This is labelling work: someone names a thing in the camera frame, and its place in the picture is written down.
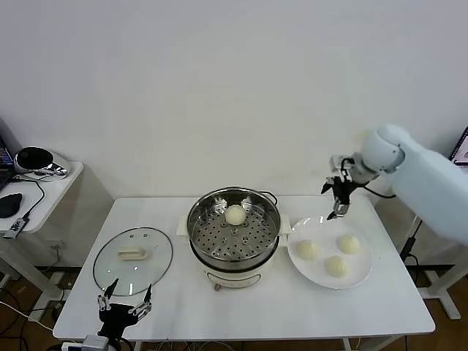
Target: white desk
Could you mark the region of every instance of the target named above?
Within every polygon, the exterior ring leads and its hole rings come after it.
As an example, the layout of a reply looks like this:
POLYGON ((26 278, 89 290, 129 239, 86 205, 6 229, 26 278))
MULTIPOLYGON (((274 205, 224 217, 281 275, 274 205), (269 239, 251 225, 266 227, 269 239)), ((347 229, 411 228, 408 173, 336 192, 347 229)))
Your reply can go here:
MULTIPOLYGON (((38 231, 49 218, 53 209, 59 204, 62 197, 67 193, 76 178, 80 175, 83 170, 83 164, 81 162, 70 162, 72 165, 71 173, 60 181, 40 181, 40 186, 44 190, 44 199, 34 208, 29 216, 29 222, 24 227, 23 231, 19 236, 22 235, 33 235, 38 231)), ((19 212, 10 218, 0 219, 0 233, 5 233, 12 226, 13 222, 23 216, 27 210, 29 210, 33 204, 38 201, 41 197, 41 191, 37 188, 36 184, 31 182, 20 182, 10 183, 6 185, 0 191, 0 197, 8 194, 14 194, 20 192, 23 194, 23 200, 21 202, 19 212)), ((43 246, 39 240, 36 240, 39 246, 43 246)), ((59 282, 62 273, 55 273, 51 280, 47 279, 42 273, 40 273, 21 253, 16 249, 15 240, 7 240, 0 237, 0 258, 5 261, 9 266, 14 268, 18 273, 28 279, 36 287, 40 288, 45 295, 41 296, 36 308, 51 299, 59 299, 62 291, 55 285, 59 282)), ((1 284, 4 284, 8 280, 8 276, 2 280, 1 284)))
MULTIPOLYGON (((329 290, 302 276, 285 248, 279 248, 273 269, 258 284, 242 290, 214 291, 191 253, 186 238, 176 236, 181 216, 195 198, 119 199, 101 229, 56 323, 59 339, 84 339, 95 334, 99 288, 93 264, 99 250, 121 231, 155 227, 173 242, 174 258, 166 275, 153 287, 153 309, 124 337, 157 340, 337 339, 387 336, 368 341, 362 350, 380 350, 404 334, 429 333, 434 322, 370 202, 356 196, 343 220, 362 228, 373 252, 370 277, 351 290, 329 290)), ((327 216, 332 199, 323 196, 279 197, 279 210, 291 223, 308 216, 327 216)), ((143 294, 113 298, 135 305, 143 294)))

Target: steamed bun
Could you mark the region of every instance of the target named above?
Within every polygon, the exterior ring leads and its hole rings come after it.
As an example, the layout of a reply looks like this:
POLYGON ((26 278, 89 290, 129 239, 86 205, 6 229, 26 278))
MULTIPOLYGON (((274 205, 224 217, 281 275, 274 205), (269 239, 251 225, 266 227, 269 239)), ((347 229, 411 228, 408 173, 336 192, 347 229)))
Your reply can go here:
POLYGON ((319 257, 319 246, 310 240, 302 240, 298 243, 298 254, 303 260, 315 260, 319 257))
POLYGON ((348 264, 343 257, 333 256, 325 261, 327 273, 335 278, 343 278, 348 274, 348 264))
POLYGON ((361 250, 361 243, 355 236, 346 234, 339 237, 338 247, 345 254, 357 254, 361 250))
POLYGON ((229 206, 224 213, 226 222, 231 225, 241 225, 246 221, 246 210, 240 205, 229 206))

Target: wooden floor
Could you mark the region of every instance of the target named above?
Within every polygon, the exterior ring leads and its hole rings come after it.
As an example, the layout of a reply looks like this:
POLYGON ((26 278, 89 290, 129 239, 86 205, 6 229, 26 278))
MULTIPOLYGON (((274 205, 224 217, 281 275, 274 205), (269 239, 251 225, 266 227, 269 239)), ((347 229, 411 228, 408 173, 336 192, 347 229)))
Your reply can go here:
MULTIPOLYGON (((71 288, 72 283, 76 280, 76 273, 67 273, 62 280, 62 285, 71 288)), ((423 274, 420 274, 418 286, 427 286, 428 282, 423 274)), ((31 283, 21 278, 17 282, 9 282, 5 287, 10 291, 20 303, 21 310, 29 310, 34 305, 34 302, 39 297, 39 291, 31 283)), ((457 284, 451 287, 450 295, 461 312, 461 320, 449 320, 442 306, 438 301, 426 301, 426 305, 431 312, 436 323, 437 329, 429 335, 409 336, 407 338, 409 351, 448 351, 456 350, 468 351, 468 279, 465 277, 457 284)), ((0 292, 0 300, 17 308, 16 302, 5 292, 0 292)), ((16 313, 9 310, 7 307, 0 305, 0 332, 4 330, 16 317, 16 313)), ((41 322, 49 327, 53 327, 53 319, 51 310, 45 312, 41 322)), ((5 333, 0 336, 0 351, 26 351, 24 345, 20 349, 18 339, 2 339, 5 336, 18 337, 21 332, 21 327, 24 323, 24 318, 20 317, 16 323, 5 333)), ((48 347, 59 344, 60 341, 54 339, 52 333, 40 327, 33 322, 25 322, 23 329, 23 337, 26 339, 29 351, 46 351, 48 347)), ((357 339, 352 340, 352 347, 355 348, 358 343, 357 339)), ((229 342, 228 343, 236 351, 310 351, 310 350, 343 350, 342 342, 339 340, 313 340, 313 341, 246 341, 246 342, 229 342)), ((197 350, 203 345, 198 342, 190 345, 190 351, 197 350)), ((156 350, 161 347, 161 350, 170 350, 171 344, 164 343, 145 343, 143 350, 156 350)), ((127 351, 128 347, 124 345, 122 351, 127 351)), ((189 351, 186 349, 186 344, 183 342, 174 342, 172 344, 173 351, 189 351)), ((229 349, 216 343, 206 344, 203 351, 228 351, 229 349)), ((405 351, 405 339, 400 338, 391 345, 387 346, 385 351, 405 351)))

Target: glass pot lid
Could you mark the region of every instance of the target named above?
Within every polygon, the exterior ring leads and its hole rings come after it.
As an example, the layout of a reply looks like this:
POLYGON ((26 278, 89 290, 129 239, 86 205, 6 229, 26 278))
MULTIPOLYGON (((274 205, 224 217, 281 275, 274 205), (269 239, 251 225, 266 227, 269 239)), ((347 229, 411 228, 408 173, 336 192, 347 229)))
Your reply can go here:
POLYGON ((109 240, 94 261, 94 281, 101 290, 117 278, 115 296, 131 296, 156 284, 168 270, 173 246, 160 230, 141 227, 109 240))

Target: computer mouse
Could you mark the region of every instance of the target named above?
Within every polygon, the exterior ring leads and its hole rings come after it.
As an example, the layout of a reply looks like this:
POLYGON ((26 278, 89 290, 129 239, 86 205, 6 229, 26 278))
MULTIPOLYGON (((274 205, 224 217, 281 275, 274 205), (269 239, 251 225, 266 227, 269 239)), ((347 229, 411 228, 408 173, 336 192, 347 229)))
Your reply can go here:
POLYGON ((10 194, 0 198, 0 218, 11 217, 20 210, 23 195, 20 193, 10 194))

